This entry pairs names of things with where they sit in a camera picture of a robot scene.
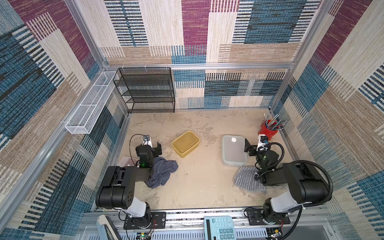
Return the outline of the translucent white lunch box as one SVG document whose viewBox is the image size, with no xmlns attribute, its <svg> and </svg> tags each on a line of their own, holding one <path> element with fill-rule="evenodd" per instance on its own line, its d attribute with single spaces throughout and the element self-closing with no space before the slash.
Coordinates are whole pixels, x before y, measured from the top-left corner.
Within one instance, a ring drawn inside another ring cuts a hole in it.
<svg viewBox="0 0 384 240">
<path fill-rule="evenodd" d="M 245 138 L 242 136 L 224 135 L 222 139 L 223 164 L 229 167 L 243 167 L 248 161 L 245 149 Z"/>
</svg>

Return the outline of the aluminium front rail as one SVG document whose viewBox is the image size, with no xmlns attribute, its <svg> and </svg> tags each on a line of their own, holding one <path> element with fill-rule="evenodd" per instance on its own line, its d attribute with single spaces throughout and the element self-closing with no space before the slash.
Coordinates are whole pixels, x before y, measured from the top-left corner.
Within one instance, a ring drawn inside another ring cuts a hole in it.
<svg viewBox="0 0 384 240">
<path fill-rule="evenodd" d="M 230 216 L 232 217 L 235 228 L 250 228 L 249 220 L 244 216 L 244 207 L 239 208 L 208 208 L 208 209 L 181 209 L 165 210 L 166 224 L 165 230 L 192 230 L 203 227 L 204 217 Z M 126 215 L 118 211 L 85 213 L 76 231 L 77 234 L 95 231 L 97 219 L 100 215 L 111 218 L 113 224 L 118 229 L 122 229 Z M 328 225 L 333 221 L 326 206 L 307 208 L 302 211 L 299 226 L 322 226 Z"/>
</svg>

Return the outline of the red pen holder cup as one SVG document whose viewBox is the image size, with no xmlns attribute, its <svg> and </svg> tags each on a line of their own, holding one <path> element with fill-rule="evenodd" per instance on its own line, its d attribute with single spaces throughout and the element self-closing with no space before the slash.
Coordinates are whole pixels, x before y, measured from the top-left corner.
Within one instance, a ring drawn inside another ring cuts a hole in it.
<svg viewBox="0 0 384 240">
<path fill-rule="evenodd" d="M 269 140 L 271 140 L 277 133 L 278 130 L 269 130 L 265 123 L 262 123 L 261 128 L 258 132 L 259 135 L 266 135 Z"/>
</svg>

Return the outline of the pens in red cup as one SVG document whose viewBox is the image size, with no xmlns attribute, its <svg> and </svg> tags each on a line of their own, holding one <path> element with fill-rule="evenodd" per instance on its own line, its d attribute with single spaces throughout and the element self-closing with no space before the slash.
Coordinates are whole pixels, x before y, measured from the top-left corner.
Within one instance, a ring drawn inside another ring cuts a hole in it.
<svg viewBox="0 0 384 240">
<path fill-rule="evenodd" d="M 288 121 L 280 120 L 279 117 L 280 115 L 276 115 L 272 119 L 264 120 L 261 126 L 270 131 L 282 130 Z"/>
</svg>

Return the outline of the white handheld device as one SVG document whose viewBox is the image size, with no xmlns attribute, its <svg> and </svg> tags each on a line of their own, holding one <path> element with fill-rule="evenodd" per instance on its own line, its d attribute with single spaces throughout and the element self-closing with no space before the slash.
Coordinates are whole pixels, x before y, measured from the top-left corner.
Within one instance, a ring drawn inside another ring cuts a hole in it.
<svg viewBox="0 0 384 240">
<path fill-rule="evenodd" d="M 97 219 L 97 230 L 101 240 L 122 240 L 110 217 L 100 215 Z"/>
</svg>

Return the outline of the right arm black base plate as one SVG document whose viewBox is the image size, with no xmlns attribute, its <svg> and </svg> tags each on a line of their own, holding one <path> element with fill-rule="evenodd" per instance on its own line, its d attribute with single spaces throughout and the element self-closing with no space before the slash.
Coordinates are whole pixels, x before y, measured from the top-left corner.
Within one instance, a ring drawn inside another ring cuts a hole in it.
<svg viewBox="0 0 384 240">
<path fill-rule="evenodd" d="M 275 213 L 273 211 L 264 213 L 261 208 L 245 208 L 244 216 L 248 219 L 250 226 L 289 225 L 291 223 L 287 213 Z"/>
</svg>

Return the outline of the teal calculator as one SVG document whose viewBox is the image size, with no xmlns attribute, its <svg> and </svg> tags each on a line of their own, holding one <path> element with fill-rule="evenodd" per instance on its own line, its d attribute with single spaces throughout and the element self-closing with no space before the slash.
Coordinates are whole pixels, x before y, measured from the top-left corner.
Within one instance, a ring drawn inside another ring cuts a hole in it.
<svg viewBox="0 0 384 240">
<path fill-rule="evenodd" d="M 204 217 L 206 240 L 236 240 L 234 222 L 230 216 Z"/>
</svg>

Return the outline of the yellow lunch box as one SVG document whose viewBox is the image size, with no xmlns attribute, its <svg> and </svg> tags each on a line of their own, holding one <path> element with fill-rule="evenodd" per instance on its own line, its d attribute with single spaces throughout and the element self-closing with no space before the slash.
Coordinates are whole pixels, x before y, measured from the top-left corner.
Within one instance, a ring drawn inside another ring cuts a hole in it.
<svg viewBox="0 0 384 240">
<path fill-rule="evenodd" d="M 192 131 L 186 131 L 184 134 L 176 138 L 172 143 L 172 148 L 181 157 L 186 157 L 200 144 L 200 138 Z"/>
</svg>

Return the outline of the grey striped cloth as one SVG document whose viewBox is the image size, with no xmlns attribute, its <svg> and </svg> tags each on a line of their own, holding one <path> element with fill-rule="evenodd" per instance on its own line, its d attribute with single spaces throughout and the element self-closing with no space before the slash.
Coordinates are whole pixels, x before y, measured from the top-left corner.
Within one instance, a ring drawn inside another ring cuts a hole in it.
<svg viewBox="0 0 384 240">
<path fill-rule="evenodd" d="M 251 193 L 266 194 L 267 187 L 254 179 L 256 171 L 257 169 L 254 166 L 241 167 L 234 177 L 234 185 Z"/>
</svg>

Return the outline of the pink calculator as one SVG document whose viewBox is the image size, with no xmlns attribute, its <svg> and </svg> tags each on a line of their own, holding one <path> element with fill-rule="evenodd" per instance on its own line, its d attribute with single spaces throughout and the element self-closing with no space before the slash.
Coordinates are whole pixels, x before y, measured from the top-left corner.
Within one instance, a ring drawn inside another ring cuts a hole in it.
<svg viewBox="0 0 384 240">
<path fill-rule="evenodd" d="M 137 161 L 138 161 L 138 159 L 136 159 L 136 158 L 132 159 L 131 157 L 123 156 L 118 161 L 117 165 L 120 167 L 135 166 Z"/>
</svg>

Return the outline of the dark blue cloth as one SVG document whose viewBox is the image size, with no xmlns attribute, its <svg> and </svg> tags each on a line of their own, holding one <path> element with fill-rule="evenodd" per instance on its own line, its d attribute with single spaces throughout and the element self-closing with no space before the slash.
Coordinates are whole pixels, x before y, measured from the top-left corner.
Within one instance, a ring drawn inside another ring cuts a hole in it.
<svg viewBox="0 0 384 240">
<path fill-rule="evenodd" d="M 150 171 L 150 178 L 145 181 L 145 183 L 151 189 L 164 186 L 171 174 L 176 172 L 178 168 L 179 166 L 176 161 L 166 160 L 163 157 L 156 157 L 155 163 Z"/>
</svg>

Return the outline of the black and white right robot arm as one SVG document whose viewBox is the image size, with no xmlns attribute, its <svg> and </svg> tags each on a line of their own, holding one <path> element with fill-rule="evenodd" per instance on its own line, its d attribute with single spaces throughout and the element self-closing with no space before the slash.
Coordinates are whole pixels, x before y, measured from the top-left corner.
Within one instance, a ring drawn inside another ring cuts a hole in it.
<svg viewBox="0 0 384 240">
<path fill-rule="evenodd" d="M 322 166 L 305 160 L 283 163 L 283 145 L 269 142 L 266 135 L 259 135 L 257 145 L 245 140 L 244 152 L 256 158 L 254 180 L 257 183 L 289 188 L 280 196 L 267 199 L 252 219 L 260 219 L 266 225 L 279 224 L 287 221 L 289 213 L 323 205 L 332 199 L 333 182 Z"/>
</svg>

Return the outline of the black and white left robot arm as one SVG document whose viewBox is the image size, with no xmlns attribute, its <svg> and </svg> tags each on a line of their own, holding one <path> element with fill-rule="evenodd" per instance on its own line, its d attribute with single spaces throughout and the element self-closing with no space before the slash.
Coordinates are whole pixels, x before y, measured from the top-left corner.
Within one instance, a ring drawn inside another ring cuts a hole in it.
<svg viewBox="0 0 384 240">
<path fill-rule="evenodd" d="M 124 230 L 164 229 L 166 213 L 151 213 L 151 207 L 135 197 L 137 182 L 155 179 L 155 158 L 162 154 L 162 146 L 139 145 L 137 166 L 108 167 L 96 195 L 96 206 L 108 210 L 118 210 L 126 214 Z"/>
</svg>

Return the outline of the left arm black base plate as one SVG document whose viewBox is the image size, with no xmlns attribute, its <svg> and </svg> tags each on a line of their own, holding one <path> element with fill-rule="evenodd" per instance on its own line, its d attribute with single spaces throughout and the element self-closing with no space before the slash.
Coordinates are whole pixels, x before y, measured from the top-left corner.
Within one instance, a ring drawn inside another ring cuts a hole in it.
<svg viewBox="0 0 384 240">
<path fill-rule="evenodd" d="M 147 213 L 141 218 L 134 218 L 126 215 L 124 220 L 124 230 L 151 230 L 164 229 L 166 224 L 166 212 Z"/>
</svg>

